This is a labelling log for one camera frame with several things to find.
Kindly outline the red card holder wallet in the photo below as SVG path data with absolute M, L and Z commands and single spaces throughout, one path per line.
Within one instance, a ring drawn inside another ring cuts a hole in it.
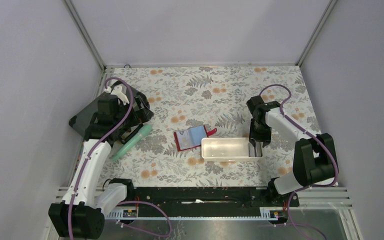
M 176 132 L 182 131 L 182 130 L 175 131 L 173 133 L 173 136 L 174 136 L 176 148 L 177 148 L 177 150 L 179 152 L 185 151 L 185 150 L 190 150 L 190 149 L 195 149 L 197 147 L 200 147 L 202 145 L 201 144 L 202 139 L 208 138 L 208 137 L 214 135 L 218 131 L 217 128 L 213 128 L 213 129 L 207 130 L 205 125 L 190 127 L 190 128 L 188 128 L 186 130 L 190 130 L 190 133 L 192 134 L 192 137 L 193 137 L 193 147 L 191 147 L 189 149 L 180 149 L 179 145 L 178 145 L 178 140 L 177 140 L 177 137 L 176 137 Z

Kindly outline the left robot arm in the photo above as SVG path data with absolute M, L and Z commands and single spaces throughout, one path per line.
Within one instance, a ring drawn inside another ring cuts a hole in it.
M 123 103 L 117 95 L 102 93 L 69 120 L 69 126 L 84 138 L 78 168 L 60 203 L 53 203 L 48 216 L 62 238 L 98 239 L 105 217 L 120 202 L 124 206 L 135 200 L 133 183 L 115 178 L 108 189 L 95 196 L 99 177 L 112 147 L 122 135 L 127 139 L 144 127 L 153 112 L 147 97 L 133 91 L 133 105 Z

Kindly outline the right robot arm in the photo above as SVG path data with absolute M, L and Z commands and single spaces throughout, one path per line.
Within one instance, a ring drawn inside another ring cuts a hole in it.
M 294 149 L 292 171 L 271 179 L 267 185 L 266 198 L 271 205 L 281 205 L 293 191 L 329 179 L 336 181 L 339 170 L 330 134 L 305 130 L 284 113 L 277 101 L 264 102 L 261 96 L 253 96 L 246 105 L 252 116 L 248 137 L 252 154 L 256 155 L 271 143 L 273 130 Z

